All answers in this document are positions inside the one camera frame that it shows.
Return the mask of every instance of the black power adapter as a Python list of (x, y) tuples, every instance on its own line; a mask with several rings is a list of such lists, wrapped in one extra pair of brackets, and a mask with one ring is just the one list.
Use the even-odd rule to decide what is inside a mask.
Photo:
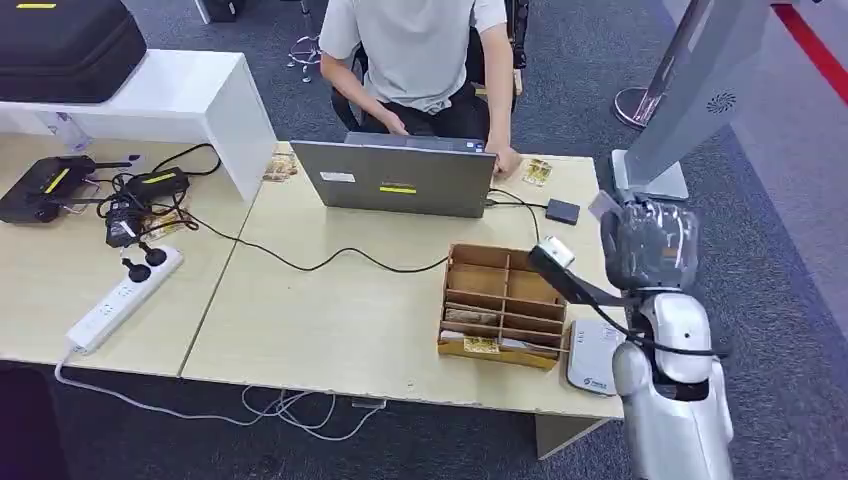
[(127, 190), (141, 203), (147, 204), (159, 197), (170, 197), (188, 190), (188, 175), (179, 167), (159, 172), (137, 175), (127, 182)]
[(151, 203), (159, 197), (183, 193), (189, 186), (188, 175), (178, 167), (132, 177), (109, 204), (106, 244), (118, 248), (138, 242)]

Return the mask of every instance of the wooden divider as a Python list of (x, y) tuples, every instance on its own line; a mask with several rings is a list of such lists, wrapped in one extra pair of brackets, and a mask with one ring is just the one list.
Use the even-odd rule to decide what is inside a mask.
[[(441, 353), (551, 368), (559, 354), (567, 352), (562, 338), (565, 302), (532, 271), (527, 253), (477, 245), (451, 247), (439, 327)], [(464, 352), (457, 348), (463, 338), (445, 339), (442, 331), (495, 339), (510, 355)]]

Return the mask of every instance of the silver laptop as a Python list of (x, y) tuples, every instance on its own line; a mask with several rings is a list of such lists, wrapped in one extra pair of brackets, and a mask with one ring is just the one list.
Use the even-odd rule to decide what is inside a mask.
[(349, 140), (370, 144), (291, 142), (324, 205), (483, 216), (495, 155), (483, 153), (479, 140), (381, 134)]

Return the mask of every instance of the hand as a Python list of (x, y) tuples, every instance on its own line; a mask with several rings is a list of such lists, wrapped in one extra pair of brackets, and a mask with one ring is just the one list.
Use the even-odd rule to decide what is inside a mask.
[(389, 130), (389, 133), (394, 133), (395, 135), (409, 135), (409, 132), (406, 131), (406, 125), (403, 124), (400, 117), (395, 114), (395, 112), (389, 110), (388, 108), (384, 108), (384, 111), (377, 117), (383, 125)]
[(488, 153), (494, 153), (498, 157), (495, 159), (494, 175), (500, 178), (507, 178), (512, 175), (521, 165), (521, 155), (518, 154), (509, 145), (498, 145), (489, 142), (486, 145)]

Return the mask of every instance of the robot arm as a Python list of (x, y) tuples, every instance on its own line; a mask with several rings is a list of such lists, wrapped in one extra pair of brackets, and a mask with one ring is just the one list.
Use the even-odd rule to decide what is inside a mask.
[[(625, 334), (613, 376), (637, 477), (731, 479), (724, 374), (704, 308), (682, 293), (697, 265), (697, 222), (679, 207), (650, 201), (631, 202), (621, 218), (604, 220), (607, 273), (628, 292), (624, 298), (586, 288), (568, 270), (574, 255), (555, 238), (536, 245), (530, 263), (569, 302), (592, 306)], [(636, 307), (634, 329), (599, 308), (628, 304)]]

